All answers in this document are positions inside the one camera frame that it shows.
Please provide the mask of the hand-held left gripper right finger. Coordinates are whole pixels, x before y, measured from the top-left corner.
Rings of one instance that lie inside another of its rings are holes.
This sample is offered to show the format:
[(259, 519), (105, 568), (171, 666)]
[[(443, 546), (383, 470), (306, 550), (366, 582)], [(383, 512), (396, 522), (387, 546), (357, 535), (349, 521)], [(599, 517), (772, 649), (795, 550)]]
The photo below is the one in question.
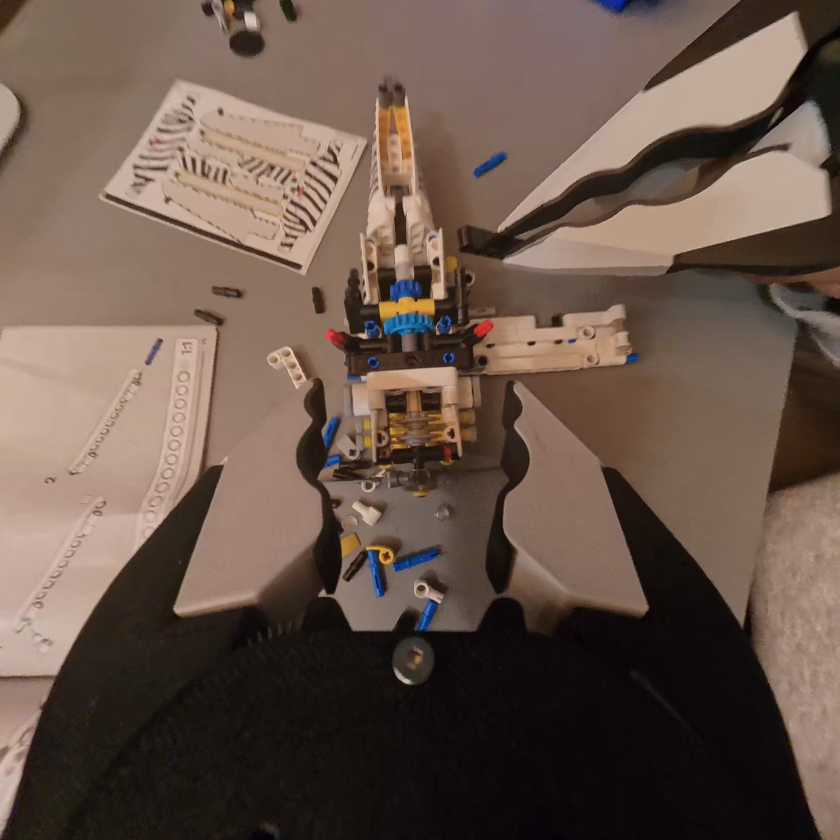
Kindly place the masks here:
[(648, 601), (608, 489), (604, 466), (519, 381), (507, 384), (501, 468), (486, 575), (528, 621), (574, 609), (641, 617)]

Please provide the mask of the lego instruction booklet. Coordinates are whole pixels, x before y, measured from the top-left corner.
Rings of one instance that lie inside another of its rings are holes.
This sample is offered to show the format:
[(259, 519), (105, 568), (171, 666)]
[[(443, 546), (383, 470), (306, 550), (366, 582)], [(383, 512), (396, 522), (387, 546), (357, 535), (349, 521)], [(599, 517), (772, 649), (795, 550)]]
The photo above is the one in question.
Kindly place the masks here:
[(2, 331), (2, 677), (58, 674), (201, 475), (216, 349), (197, 322)]

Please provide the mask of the zebra striped lego helicopter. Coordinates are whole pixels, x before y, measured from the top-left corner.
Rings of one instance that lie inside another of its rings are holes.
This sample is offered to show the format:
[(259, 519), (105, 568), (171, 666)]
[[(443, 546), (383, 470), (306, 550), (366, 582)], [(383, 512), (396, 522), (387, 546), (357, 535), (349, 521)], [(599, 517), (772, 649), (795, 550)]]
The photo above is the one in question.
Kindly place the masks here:
[(446, 256), (397, 80), (376, 92), (367, 207), (360, 269), (343, 294), (345, 329), (325, 335), (343, 353), (355, 421), (344, 457), (424, 497), (434, 469), (452, 466), (475, 439), (476, 348), (494, 325), (470, 318), (474, 275)]

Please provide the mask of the white tablet stand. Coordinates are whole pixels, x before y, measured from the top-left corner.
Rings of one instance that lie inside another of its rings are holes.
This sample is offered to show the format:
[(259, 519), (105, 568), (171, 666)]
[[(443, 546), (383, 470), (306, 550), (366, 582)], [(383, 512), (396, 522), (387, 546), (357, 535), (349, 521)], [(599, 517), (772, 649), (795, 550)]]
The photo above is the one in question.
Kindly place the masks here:
[(17, 95), (1, 84), (1, 157), (5, 155), (23, 122), (23, 107)]

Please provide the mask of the pile of loose lego pieces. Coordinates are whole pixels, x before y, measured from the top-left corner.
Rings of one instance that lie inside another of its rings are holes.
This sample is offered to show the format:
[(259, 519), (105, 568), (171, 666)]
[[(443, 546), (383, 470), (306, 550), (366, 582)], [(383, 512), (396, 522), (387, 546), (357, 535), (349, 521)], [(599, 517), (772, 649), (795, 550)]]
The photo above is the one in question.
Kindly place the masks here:
[[(328, 451), (324, 467), (334, 468), (336, 474), (340, 472), (340, 468), (345, 466), (351, 468), (354, 465), (360, 468), (363, 466), (361, 460), (348, 460), (350, 458), (350, 451), (353, 450), (355, 452), (356, 448), (347, 444), (346, 440), (339, 447), (341, 455), (339, 453), (329, 454), (333, 443), (338, 445), (336, 435), (340, 428), (341, 420), (342, 418), (339, 416), (331, 417), (322, 432), (324, 448), (325, 451)], [(404, 471), (383, 468), (373, 478), (364, 478), (364, 480), (361, 480), (360, 488), (363, 491), (374, 490), (382, 481), (388, 487), (401, 487), (400, 481), (408, 477), (408, 473)], [(366, 502), (362, 501), (355, 501), (353, 503), (353, 509), (356, 511), (355, 519), (353, 517), (350, 517), (350, 519), (353, 522), (356, 522), (356, 520), (363, 521), (371, 528), (375, 524), (374, 520), (378, 521), (377, 518), (381, 518), (380, 514), (383, 513), (383, 510), (372, 505), (367, 505)], [(347, 568), (342, 572), (342, 580), (349, 582), (362, 568), (368, 568), (371, 572), (374, 595), (377, 598), (383, 597), (386, 594), (385, 572), (387, 570), (391, 570), (392, 572), (413, 570), (417, 566), (431, 563), (445, 554), (444, 549), (440, 545), (435, 545), (404, 553), (403, 556), (397, 557), (396, 550), (390, 543), (362, 545), (355, 537), (353, 537), (355, 539), (355, 542), (353, 542), (350, 539), (352, 536), (353, 534), (346, 538), (342, 537), (342, 546), (347, 548), (351, 555), (351, 562), (349, 562)], [(432, 623), (438, 605), (443, 601), (445, 595), (438, 584), (428, 583), (425, 579), (416, 582), (413, 591), (415, 596), (424, 602), (423, 611), (416, 621), (416, 630), (418, 632), (426, 631)]]

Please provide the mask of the long black lego beam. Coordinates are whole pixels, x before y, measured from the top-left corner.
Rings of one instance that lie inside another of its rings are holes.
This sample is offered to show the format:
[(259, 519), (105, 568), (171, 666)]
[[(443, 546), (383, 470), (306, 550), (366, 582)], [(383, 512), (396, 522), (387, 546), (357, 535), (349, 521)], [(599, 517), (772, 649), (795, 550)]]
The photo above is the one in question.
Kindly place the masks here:
[(475, 226), (458, 228), (456, 236), (460, 253), (496, 260), (513, 256), (528, 244), (519, 237)]

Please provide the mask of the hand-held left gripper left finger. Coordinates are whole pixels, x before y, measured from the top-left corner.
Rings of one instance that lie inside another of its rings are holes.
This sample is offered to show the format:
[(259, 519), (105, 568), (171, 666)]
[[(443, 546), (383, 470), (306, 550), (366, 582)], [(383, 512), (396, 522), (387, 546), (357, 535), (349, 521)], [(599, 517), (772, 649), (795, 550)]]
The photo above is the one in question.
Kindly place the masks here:
[(329, 492), (323, 385), (308, 381), (226, 458), (174, 603), (180, 617), (257, 607), (302, 617), (335, 593), (342, 554)]

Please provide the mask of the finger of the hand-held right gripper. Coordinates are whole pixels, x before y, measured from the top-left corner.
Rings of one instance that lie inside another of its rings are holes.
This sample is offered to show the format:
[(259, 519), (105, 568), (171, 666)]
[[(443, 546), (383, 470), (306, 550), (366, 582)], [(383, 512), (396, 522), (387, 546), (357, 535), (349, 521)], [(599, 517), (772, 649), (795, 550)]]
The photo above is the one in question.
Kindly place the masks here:
[(820, 165), (764, 151), (682, 201), (632, 204), (599, 224), (562, 227), (503, 262), (570, 276), (661, 275), (679, 254), (826, 217), (829, 184)]
[(665, 150), (682, 123), (663, 114), (666, 95), (640, 91), (545, 179), (500, 226), (519, 238), (547, 238), (560, 228), (599, 224), (632, 204), (668, 204), (705, 189), (743, 157), (720, 162), (703, 154), (679, 157)]

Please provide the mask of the zebra sticker sheet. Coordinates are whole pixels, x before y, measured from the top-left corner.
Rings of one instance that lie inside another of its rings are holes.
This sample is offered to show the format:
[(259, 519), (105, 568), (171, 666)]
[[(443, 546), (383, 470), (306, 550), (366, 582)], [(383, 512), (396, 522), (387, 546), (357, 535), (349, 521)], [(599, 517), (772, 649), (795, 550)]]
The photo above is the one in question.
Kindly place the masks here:
[(100, 198), (305, 275), (367, 144), (177, 80)]

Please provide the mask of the white angled lego beam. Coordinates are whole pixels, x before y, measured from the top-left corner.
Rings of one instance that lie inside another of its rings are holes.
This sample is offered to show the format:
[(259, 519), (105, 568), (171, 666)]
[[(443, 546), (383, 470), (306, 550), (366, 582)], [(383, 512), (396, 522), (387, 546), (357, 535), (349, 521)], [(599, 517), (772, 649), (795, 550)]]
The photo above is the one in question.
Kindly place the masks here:
[(267, 354), (266, 362), (274, 370), (286, 371), (291, 383), (297, 390), (301, 389), (309, 380), (295, 351), (290, 346), (281, 346), (277, 350), (271, 351)]

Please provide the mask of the white lego skid assembly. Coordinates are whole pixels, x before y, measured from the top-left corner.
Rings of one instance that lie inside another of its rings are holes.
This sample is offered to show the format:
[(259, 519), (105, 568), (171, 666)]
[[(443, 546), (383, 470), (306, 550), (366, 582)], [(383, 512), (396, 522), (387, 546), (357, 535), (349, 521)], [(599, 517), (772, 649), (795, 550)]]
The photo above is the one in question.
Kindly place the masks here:
[(484, 375), (524, 375), (601, 369), (639, 360), (626, 326), (624, 305), (561, 316), (541, 327), (534, 316), (494, 318), (474, 348)]

